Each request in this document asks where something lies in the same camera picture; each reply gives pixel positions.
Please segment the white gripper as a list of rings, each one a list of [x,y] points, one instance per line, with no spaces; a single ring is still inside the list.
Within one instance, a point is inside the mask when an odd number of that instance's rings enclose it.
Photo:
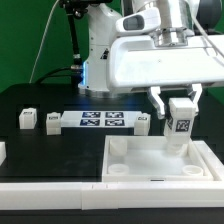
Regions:
[[[197,83],[224,85],[224,58],[202,36],[190,37],[187,46],[156,47],[150,36],[118,38],[111,46],[109,88],[150,87],[147,96],[159,119],[165,118],[160,87],[189,85],[188,96],[199,112],[198,101],[203,88]]]

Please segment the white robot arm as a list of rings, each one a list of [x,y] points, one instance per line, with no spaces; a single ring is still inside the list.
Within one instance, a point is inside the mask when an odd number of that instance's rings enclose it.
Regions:
[[[89,56],[82,94],[109,98],[145,92],[159,118],[162,91],[185,89],[193,102],[224,86],[224,34],[214,27],[222,0],[122,0],[122,12],[88,8]]]

